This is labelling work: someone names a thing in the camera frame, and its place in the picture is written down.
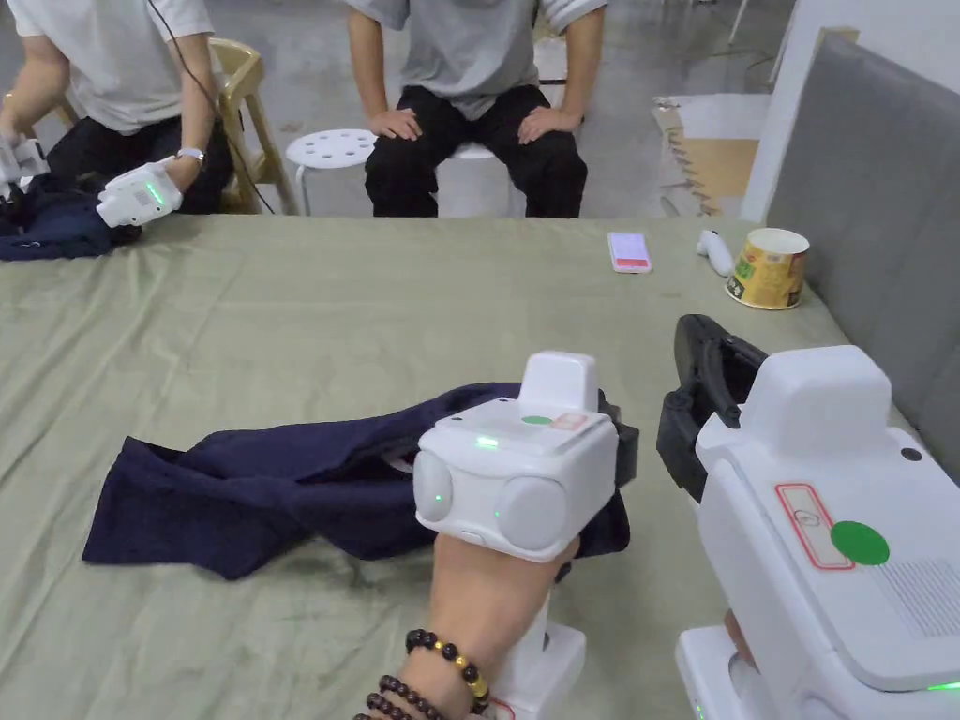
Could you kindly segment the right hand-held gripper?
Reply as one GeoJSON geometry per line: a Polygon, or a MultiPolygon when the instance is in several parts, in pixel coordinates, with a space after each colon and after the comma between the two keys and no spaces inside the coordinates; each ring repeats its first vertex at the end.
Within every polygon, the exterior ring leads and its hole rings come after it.
{"type": "Polygon", "coordinates": [[[957,718],[959,493],[889,426],[884,372],[853,346],[767,359],[703,314],[674,359],[655,447],[754,656],[683,632],[693,717],[957,718]]]}

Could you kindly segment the person's left hand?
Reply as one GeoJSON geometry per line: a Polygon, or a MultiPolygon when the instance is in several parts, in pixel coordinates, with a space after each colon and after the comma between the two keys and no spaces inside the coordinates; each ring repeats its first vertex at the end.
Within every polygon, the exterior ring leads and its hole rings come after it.
{"type": "Polygon", "coordinates": [[[489,681],[533,626],[562,567],[579,548],[574,538],[549,562],[530,562],[440,534],[425,629],[457,647],[489,681]]]}

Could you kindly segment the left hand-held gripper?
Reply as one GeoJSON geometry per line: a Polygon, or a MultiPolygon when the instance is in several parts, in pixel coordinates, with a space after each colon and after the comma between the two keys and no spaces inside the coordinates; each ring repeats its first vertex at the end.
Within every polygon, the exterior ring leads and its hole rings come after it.
{"type": "MultiPolygon", "coordinates": [[[[630,542],[621,486],[636,473],[637,453],[637,430],[602,403],[593,358],[538,352],[517,397],[454,412],[419,440],[416,516],[437,536],[534,563],[574,538],[575,558],[621,552],[630,542]]],[[[557,718],[583,669],[586,638],[549,620],[550,593],[493,681],[455,645],[416,630],[414,716],[557,718]]]]}

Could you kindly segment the person's right hand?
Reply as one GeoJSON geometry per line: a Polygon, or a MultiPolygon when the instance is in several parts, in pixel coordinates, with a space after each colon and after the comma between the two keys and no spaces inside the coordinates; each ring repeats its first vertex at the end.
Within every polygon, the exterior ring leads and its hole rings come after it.
{"type": "Polygon", "coordinates": [[[739,658],[742,659],[750,668],[757,670],[757,664],[755,657],[752,654],[749,645],[746,641],[741,625],[738,624],[737,619],[731,609],[728,609],[724,617],[724,626],[727,630],[727,634],[734,644],[736,654],[739,658]]]}

